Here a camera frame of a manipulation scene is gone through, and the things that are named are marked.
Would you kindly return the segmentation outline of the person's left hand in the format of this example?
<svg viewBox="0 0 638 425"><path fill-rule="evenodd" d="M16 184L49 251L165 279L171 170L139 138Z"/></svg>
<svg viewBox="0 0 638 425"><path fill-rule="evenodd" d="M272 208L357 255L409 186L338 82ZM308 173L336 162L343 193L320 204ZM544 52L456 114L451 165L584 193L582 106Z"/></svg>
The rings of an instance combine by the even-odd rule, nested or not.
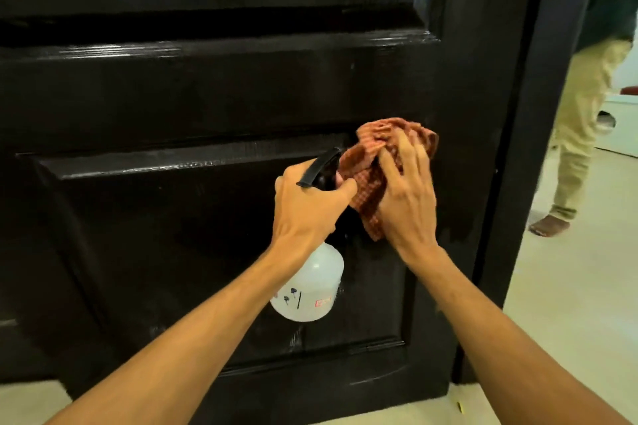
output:
<svg viewBox="0 0 638 425"><path fill-rule="evenodd" d="M272 245L305 260L334 231L344 211L331 211L327 191L297 185L315 159L287 167L275 180Z"/></svg>

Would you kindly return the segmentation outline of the person's right hand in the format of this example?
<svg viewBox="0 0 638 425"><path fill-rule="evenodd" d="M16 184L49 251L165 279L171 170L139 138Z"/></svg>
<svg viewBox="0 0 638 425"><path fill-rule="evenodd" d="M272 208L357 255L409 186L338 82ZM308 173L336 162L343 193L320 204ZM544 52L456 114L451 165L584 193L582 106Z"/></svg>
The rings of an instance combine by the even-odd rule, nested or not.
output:
<svg viewBox="0 0 638 425"><path fill-rule="evenodd" d="M387 181L378 205L386 239L412 270L423 265L438 249L436 196L430 159L417 133L395 128L393 138L401 166L383 148L378 162Z"/></svg>

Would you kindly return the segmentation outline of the red checkered cleaning cloth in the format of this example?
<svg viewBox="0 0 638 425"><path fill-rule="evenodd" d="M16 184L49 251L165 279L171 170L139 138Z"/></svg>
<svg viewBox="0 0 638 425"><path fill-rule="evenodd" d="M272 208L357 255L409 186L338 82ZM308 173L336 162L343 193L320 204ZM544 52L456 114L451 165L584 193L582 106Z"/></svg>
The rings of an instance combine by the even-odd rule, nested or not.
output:
<svg viewBox="0 0 638 425"><path fill-rule="evenodd" d="M407 136L416 135L429 157L436 153L439 143L436 132L403 118L386 118L360 126L356 130L357 143L348 148L339 160L338 175L341 179L354 178L358 185L358 192L349 207L359 215L364 230L375 242L385 238L381 219L375 216L376 172L383 172L378 163L379 151L386 148L397 168L403 169L394 135L397 128Z"/></svg>

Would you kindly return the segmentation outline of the white spray bottle black nozzle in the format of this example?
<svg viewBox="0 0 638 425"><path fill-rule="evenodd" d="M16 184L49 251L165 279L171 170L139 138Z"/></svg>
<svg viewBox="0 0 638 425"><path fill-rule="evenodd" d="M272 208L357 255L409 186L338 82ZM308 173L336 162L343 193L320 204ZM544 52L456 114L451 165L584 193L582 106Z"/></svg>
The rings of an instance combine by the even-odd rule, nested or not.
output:
<svg viewBox="0 0 638 425"><path fill-rule="evenodd" d="M332 191L337 187L339 160L343 153L333 147L319 155L298 180L302 188ZM345 268L340 252L327 242L310 254L299 271L270 300L271 307L294 322L314 322L330 311L336 300Z"/></svg>

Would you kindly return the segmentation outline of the person's right forearm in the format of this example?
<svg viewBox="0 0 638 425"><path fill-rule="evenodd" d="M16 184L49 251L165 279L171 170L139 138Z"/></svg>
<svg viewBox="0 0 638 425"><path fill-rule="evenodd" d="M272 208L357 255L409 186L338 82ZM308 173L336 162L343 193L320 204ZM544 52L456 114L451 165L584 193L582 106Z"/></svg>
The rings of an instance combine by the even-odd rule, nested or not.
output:
<svg viewBox="0 0 638 425"><path fill-rule="evenodd" d="M398 252L452 326L501 425L632 425L504 314L442 248Z"/></svg>

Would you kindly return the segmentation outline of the person's left forearm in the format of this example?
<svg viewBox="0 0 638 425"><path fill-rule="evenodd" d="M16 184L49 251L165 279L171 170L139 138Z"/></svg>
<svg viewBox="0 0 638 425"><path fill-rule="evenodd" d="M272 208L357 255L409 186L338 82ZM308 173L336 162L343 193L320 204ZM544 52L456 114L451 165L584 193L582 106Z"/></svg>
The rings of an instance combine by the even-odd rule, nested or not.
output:
<svg viewBox="0 0 638 425"><path fill-rule="evenodd" d="M45 425L188 425L262 309L319 245L275 239L239 277Z"/></svg>

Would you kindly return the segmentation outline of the black wooden panel door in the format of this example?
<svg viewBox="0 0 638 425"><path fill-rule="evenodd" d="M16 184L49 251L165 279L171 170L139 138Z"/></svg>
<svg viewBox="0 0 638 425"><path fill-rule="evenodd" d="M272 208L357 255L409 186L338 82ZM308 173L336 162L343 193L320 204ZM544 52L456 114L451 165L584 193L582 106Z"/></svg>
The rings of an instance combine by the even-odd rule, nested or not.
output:
<svg viewBox="0 0 638 425"><path fill-rule="evenodd" d="M274 181L435 131L472 274L529 0L0 0L0 298L77 399L270 242Z"/></svg>

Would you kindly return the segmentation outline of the black door frame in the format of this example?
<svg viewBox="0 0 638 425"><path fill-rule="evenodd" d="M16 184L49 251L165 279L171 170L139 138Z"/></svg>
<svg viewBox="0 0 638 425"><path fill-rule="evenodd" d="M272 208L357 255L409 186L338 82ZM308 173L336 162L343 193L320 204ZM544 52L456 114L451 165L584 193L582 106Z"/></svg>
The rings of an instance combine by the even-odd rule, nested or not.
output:
<svg viewBox="0 0 638 425"><path fill-rule="evenodd" d="M528 0L472 282L503 309L588 0Z"/></svg>

